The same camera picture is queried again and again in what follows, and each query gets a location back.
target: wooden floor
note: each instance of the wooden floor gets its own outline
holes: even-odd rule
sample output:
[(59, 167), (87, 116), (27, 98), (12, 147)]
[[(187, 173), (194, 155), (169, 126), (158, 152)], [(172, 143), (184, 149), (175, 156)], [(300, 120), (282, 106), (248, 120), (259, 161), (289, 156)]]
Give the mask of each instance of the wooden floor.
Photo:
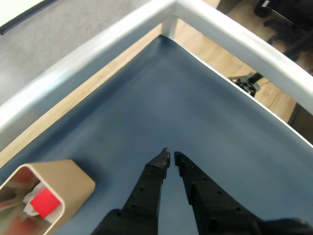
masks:
[[(213, 7), (217, 7), (219, 0), (204, 0)], [(228, 16), (242, 24), (250, 31), (263, 39), (274, 34), (270, 28), (263, 27), (264, 19), (258, 18), (253, 13), (254, 0), (243, 0)], [(66, 114), (71, 108), (92, 93), (103, 82), (108, 80), (121, 67), (138, 54), (150, 41), (160, 33), (160, 25), (150, 31), (146, 36), (132, 45), (124, 53), (116, 57), (107, 66), (74, 90), (66, 98), (60, 101), (40, 119), (33, 123), (2, 152), (0, 152), (0, 167), (14, 157), (21, 149), (29, 144), (41, 132), (53, 124), (56, 120)], [(179, 21), (175, 33), (175, 41), (188, 49), (202, 60), (209, 63), (214, 69), (224, 76), (239, 76), (254, 71), (251, 67), (227, 52), (218, 44), (204, 37), (201, 33)], [(279, 88), (268, 82), (265, 78), (260, 80), (261, 90), (257, 93), (256, 99), (272, 110), (284, 121), (288, 121), (295, 106), (295, 101)]]

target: blue mat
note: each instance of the blue mat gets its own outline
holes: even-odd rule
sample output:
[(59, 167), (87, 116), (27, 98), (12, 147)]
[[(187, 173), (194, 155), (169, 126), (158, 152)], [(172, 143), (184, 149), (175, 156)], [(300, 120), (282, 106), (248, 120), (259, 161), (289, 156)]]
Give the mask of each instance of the blue mat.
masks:
[[(164, 147), (183, 152), (262, 219), (313, 224), (313, 149), (162, 36), (11, 159), (0, 177), (3, 183), (23, 163), (75, 160), (96, 190), (55, 234), (88, 235), (123, 207), (144, 165)], [(198, 234), (173, 160), (159, 234)]]

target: red block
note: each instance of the red block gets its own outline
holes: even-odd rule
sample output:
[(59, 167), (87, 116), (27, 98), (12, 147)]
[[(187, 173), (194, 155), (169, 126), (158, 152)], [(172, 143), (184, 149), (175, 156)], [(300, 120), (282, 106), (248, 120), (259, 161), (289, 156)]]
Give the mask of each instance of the red block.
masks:
[(42, 218), (46, 218), (61, 203), (49, 189), (45, 188), (30, 202), (30, 204)]

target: office chair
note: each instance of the office chair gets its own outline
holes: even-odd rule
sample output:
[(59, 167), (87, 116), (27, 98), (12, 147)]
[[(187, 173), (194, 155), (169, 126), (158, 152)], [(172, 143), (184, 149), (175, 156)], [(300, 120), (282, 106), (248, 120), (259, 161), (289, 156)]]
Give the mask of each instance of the office chair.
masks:
[[(268, 16), (271, 11), (277, 11), (285, 20), (269, 20), (265, 27), (272, 27), (277, 32), (268, 43), (283, 40), (289, 47), (284, 54), (296, 61), (302, 51), (313, 49), (313, 0), (260, 0), (254, 12), (259, 17)], [(257, 84), (263, 76), (260, 73), (247, 76), (231, 77), (235, 84), (255, 96), (260, 90)]]

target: aluminum rail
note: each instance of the aluminum rail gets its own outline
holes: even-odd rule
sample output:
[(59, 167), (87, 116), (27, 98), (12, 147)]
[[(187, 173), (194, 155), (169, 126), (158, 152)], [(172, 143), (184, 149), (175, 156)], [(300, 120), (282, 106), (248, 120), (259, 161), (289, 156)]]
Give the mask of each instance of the aluminum rail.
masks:
[(313, 79), (282, 53), (201, 0), (152, 0), (37, 77), (0, 106), (0, 151), (50, 108), (159, 23), (180, 18), (233, 53), (313, 114)]

